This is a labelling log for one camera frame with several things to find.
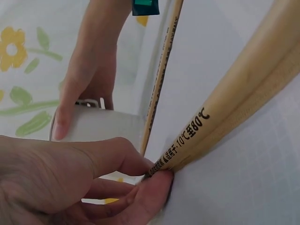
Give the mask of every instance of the white cutting mat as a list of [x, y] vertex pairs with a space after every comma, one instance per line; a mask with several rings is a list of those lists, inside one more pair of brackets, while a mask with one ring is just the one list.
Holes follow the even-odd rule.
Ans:
[[[155, 161], [172, 143], [271, 3], [184, 2], [146, 157]], [[300, 224], [300, 76], [213, 152], [178, 172], [170, 201], [153, 223]]]

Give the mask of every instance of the skin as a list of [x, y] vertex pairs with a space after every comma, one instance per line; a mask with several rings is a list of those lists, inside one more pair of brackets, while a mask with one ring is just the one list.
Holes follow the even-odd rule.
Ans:
[[64, 138], [78, 99], [104, 99], [113, 110], [117, 41], [131, 0], [90, 0], [69, 62], [55, 118], [54, 138]]
[[[173, 180], [158, 172], [138, 185], [105, 180], [143, 175], [152, 163], [126, 139], [45, 142], [0, 136], [0, 224], [146, 225], [163, 207]], [[119, 198], [107, 205], [82, 198]]]

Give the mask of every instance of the white surface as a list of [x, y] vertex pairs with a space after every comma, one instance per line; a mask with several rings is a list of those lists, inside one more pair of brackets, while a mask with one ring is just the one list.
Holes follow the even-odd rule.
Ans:
[[173, 2], [159, 1], [160, 15], [150, 16], [139, 58], [133, 90], [133, 114], [147, 116], [165, 33]]
[[[0, 97], [0, 111], [11, 107], [18, 108], [18, 105], [9, 96], [14, 86], [26, 89], [32, 95], [33, 103], [59, 99], [58, 85], [65, 77], [76, 44], [79, 26], [88, 3], [89, 0], [0, 1], [0, 33], [8, 26], [11, 26], [14, 31], [21, 29], [25, 33], [25, 48], [42, 49], [37, 39], [37, 27], [41, 27], [49, 36], [49, 50], [63, 57], [62, 61], [57, 61], [43, 54], [28, 52], [28, 57], [21, 67], [10, 68], [6, 72], [0, 68], [0, 92], [4, 92], [4, 98]], [[116, 111], [133, 113], [133, 108], [138, 107], [135, 106], [138, 102], [134, 101], [132, 95], [144, 32], [145, 27], [136, 21], [136, 17], [130, 15], [118, 40], [117, 74], [113, 92]], [[30, 74], [24, 73], [25, 68], [34, 58], [39, 58], [39, 65]], [[141, 96], [142, 92], [141, 88], [135, 94]], [[52, 105], [43, 110], [53, 116], [55, 107]], [[16, 137], [15, 132], [18, 127], [41, 111], [42, 109], [37, 109], [18, 115], [0, 116], [0, 134]], [[48, 124], [43, 129], [26, 135], [24, 138], [47, 140], [49, 128]]]
[[[146, 157], [155, 161], [169, 147], [270, 4], [271, 0], [184, 2]], [[178, 172], [171, 199], [155, 224], [300, 224], [299, 86], [297, 76], [213, 152]]]

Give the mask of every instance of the green clip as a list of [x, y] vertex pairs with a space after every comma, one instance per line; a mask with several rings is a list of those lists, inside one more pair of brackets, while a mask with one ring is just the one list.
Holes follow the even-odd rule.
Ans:
[[136, 5], [151, 6], [152, 0], [135, 0]]
[[132, 15], [159, 15], [158, 0], [132, 0]]

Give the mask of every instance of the white container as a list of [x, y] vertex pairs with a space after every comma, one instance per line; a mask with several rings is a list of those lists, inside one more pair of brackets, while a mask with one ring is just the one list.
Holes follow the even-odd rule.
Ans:
[[[85, 105], [75, 105], [72, 124], [65, 138], [60, 142], [93, 142], [111, 139], [114, 137], [124, 137], [128, 139], [134, 147], [139, 150], [141, 137], [143, 134], [144, 120], [136, 115], [122, 112], [100, 109], [97, 103], [90, 102], [88, 107]], [[52, 120], [49, 140], [52, 138], [54, 118]], [[135, 184], [138, 177], [130, 177], [120, 172], [114, 172], [103, 178], [118, 180], [123, 178], [124, 182]]]

